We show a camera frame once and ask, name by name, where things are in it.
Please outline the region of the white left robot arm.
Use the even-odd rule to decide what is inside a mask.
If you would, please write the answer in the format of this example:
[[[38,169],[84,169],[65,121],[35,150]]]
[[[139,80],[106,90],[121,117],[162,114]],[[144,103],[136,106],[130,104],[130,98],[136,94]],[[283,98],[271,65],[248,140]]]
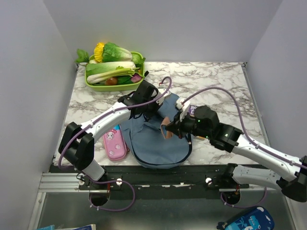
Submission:
[[[94,145],[115,126],[135,118],[148,109],[156,109],[155,101],[161,93],[147,81],[143,81],[136,91],[124,95],[108,110],[81,125],[71,122],[67,125],[59,145],[59,162],[65,158],[77,170],[90,177],[95,189],[106,185],[105,170],[94,159]]]

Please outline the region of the blue fabric backpack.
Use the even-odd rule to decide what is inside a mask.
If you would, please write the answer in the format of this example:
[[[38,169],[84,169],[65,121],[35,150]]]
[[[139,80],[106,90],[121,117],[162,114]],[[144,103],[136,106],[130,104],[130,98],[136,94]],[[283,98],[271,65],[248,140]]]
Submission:
[[[175,104],[178,98],[178,95],[171,93],[149,121],[141,116],[120,124],[123,138],[141,166],[152,169],[174,168],[192,153],[191,135],[182,139],[177,136],[165,139],[161,132],[163,119],[172,119],[176,115]]]

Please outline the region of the yellow flower vegetable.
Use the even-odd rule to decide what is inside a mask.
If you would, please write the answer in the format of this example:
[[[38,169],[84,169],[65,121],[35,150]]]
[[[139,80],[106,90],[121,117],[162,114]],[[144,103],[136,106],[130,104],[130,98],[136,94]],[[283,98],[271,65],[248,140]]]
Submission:
[[[103,51],[104,51],[105,44],[102,42],[97,43],[95,49],[94,49],[94,59],[96,62],[101,63],[103,61]]]

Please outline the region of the green plastic vegetable tray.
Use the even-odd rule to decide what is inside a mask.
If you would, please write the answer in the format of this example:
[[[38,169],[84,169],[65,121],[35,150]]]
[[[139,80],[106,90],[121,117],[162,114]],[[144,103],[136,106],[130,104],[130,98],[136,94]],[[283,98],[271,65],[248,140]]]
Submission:
[[[116,70],[108,72],[86,71],[85,69],[86,85],[98,92],[125,91],[125,90],[136,89],[146,76],[144,70],[145,58],[142,56],[142,54],[138,52],[131,52],[131,53],[132,53],[131,61],[135,64],[136,68],[131,69],[131,68],[118,67]],[[98,62],[96,62],[96,60],[93,58],[89,60],[87,64],[89,63],[96,64]],[[138,83],[132,83],[130,80],[130,78],[135,73],[142,76],[142,80],[139,81]],[[106,86],[105,81],[112,77],[116,77],[118,79],[117,85]]]

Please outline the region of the pink pencil case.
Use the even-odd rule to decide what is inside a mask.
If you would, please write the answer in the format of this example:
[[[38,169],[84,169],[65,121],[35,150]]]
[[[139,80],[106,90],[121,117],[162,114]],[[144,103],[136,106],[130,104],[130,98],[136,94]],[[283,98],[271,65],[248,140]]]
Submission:
[[[123,159],[128,151],[127,145],[122,136],[120,125],[113,127],[103,135],[105,151],[112,161]]]

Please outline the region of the white napa cabbage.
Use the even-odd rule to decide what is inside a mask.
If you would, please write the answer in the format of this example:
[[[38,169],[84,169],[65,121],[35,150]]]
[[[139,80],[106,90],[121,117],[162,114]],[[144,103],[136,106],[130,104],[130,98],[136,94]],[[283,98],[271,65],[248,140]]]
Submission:
[[[117,61],[117,62],[104,62],[104,63],[89,63],[86,65],[86,71],[98,71],[98,72],[108,72],[116,70],[118,67],[123,68],[136,68],[132,61]]]

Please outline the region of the green lettuce head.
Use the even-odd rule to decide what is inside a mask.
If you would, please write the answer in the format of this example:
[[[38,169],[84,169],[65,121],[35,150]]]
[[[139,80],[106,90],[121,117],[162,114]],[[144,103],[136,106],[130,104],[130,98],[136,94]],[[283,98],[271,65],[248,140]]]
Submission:
[[[102,62],[131,61],[132,53],[118,45],[108,42],[104,45]]]

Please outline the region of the purple Roald Dahl book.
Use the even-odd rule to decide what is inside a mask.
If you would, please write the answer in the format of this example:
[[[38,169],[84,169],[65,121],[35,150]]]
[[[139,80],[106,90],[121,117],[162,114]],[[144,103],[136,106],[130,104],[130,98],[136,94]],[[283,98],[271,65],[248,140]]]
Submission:
[[[190,105],[189,107],[189,115],[191,117],[194,117],[194,113],[195,113],[195,110],[198,108],[198,106],[196,105]],[[201,137],[201,136],[195,136],[196,139],[199,139],[199,140],[205,140],[204,137]]]

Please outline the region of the aluminium mounting rail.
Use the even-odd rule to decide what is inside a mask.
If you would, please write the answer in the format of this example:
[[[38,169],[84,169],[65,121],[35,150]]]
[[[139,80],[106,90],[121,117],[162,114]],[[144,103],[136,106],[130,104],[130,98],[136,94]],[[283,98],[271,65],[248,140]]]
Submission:
[[[193,188],[235,190],[262,186],[279,189],[278,181],[285,181],[273,170],[259,165],[196,165],[173,169],[146,169],[141,166],[105,167],[101,178],[91,178],[85,172],[49,172],[41,177],[40,192],[106,192],[132,185],[134,189]]]

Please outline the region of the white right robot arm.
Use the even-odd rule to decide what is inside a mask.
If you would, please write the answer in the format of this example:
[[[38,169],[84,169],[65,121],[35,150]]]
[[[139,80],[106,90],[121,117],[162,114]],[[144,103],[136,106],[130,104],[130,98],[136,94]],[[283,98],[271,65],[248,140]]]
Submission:
[[[200,106],[193,116],[178,112],[164,131],[179,138],[192,134],[207,138],[219,150],[249,158],[262,165],[263,169],[252,169],[231,164],[221,175],[223,186],[255,184],[280,190],[286,197],[298,201],[307,200],[307,158],[282,153],[248,137],[242,130],[221,123],[215,111]]]

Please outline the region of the blue shark pencil case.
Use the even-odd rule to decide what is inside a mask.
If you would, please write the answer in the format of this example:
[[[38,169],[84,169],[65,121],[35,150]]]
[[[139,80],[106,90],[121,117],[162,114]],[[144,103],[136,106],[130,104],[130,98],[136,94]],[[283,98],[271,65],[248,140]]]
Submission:
[[[270,213],[262,206],[242,211],[231,219],[219,222],[217,230],[273,230],[275,222]]]

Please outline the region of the purple onion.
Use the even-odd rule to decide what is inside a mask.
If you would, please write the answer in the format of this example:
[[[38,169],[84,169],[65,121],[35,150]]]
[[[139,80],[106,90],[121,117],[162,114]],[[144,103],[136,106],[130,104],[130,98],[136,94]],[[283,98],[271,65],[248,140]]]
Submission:
[[[139,81],[142,80],[142,76],[139,74],[135,73],[131,78],[130,78],[132,83],[138,83]]]

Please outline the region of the brown mushroom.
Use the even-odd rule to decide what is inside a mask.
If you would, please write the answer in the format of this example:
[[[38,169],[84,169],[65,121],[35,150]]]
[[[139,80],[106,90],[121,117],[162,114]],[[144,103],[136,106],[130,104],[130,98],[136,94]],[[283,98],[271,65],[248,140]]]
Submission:
[[[109,78],[105,81],[106,86],[117,85],[117,83],[118,83],[118,79],[116,77]]]

